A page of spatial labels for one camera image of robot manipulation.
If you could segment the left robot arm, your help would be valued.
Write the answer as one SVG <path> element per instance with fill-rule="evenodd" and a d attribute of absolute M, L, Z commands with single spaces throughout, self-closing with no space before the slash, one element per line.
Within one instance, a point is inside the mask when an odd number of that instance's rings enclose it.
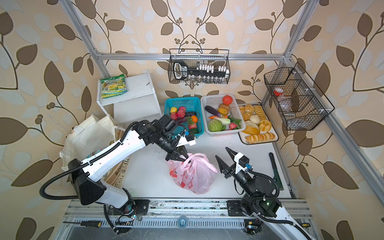
<path fill-rule="evenodd" d="M 135 205 L 133 197 L 126 189 L 114 187 L 103 181 L 102 177 L 112 167 L 151 144 L 166 152 L 166 161 L 184 162 L 188 158 L 185 146 L 196 143 L 195 135 L 183 126 L 182 131 L 173 137 L 172 133 L 177 127 L 177 122 L 168 115 L 152 122 L 142 120 L 131 123 L 118 141 L 101 152 L 82 161 L 70 161 L 67 171 L 41 186 L 40 196 L 48 200 L 79 199 L 84 206 L 103 204 L 106 207 L 112 206 L 123 214 L 129 214 Z M 65 176 L 70 176 L 76 192 L 74 196 L 53 196 L 46 192 L 49 185 Z"/>

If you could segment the teal plastic fruit basket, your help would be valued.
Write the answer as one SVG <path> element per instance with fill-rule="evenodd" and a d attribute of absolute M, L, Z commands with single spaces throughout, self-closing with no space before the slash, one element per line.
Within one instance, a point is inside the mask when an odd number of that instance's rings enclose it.
<path fill-rule="evenodd" d="M 176 113 L 170 113 L 170 109 L 176 107 Z M 203 112 L 201 108 L 201 101 L 197 97 L 184 97 L 168 99 L 165 102 L 165 114 L 171 117 L 176 122 L 176 129 L 173 134 L 176 135 L 183 130 L 187 130 L 194 134 L 196 138 L 201 136 L 205 129 L 203 124 Z M 196 116 L 198 122 L 194 123 L 191 116 Z"/>

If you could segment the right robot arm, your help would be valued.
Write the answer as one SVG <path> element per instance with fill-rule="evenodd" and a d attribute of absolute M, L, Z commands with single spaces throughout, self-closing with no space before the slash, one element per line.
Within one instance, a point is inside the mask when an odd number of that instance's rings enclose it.
<path fill-rule="evenodd" d="M 250 159 L 242 153 L 226 147 L 233 160 L 228 166 L 215 156 L 221 174 L 226 179 L 234 178 L 244 191 L 238 203 L 240 212 L 247 217 L 258 218 L 282 240 L 313 240 L 305 228 L 288 213 L 278 199 L 280 188 L 272 177 L 253 170 Z"/>

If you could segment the cream canvas tote bag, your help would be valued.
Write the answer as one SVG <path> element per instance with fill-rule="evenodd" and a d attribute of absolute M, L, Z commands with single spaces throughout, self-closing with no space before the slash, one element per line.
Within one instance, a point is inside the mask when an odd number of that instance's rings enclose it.
<path fill-rule="evenodd" d="M 63 159 L 62 170 L 68 170 L 71 160 L 82 161 L 115 143 L 123 136 L 124 131 L 125 129 L 109 115 L 102 119 L 94 115 L 88 117 L 74 127 L 65 140 L 64 148 L 60 152 Z"/>

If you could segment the pink plastic grocery bag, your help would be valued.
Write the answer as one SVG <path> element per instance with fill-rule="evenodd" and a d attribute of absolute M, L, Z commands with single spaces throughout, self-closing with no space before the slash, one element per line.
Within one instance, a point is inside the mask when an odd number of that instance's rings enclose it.
<path fill-rule="evenodd" d="M 194 194 L 208 193 L 218 170 L 205 154 L 188 154 L 188 156 L 183 162 L 173 160 L 167 162 L 171 178 L 177 186 Z"/>

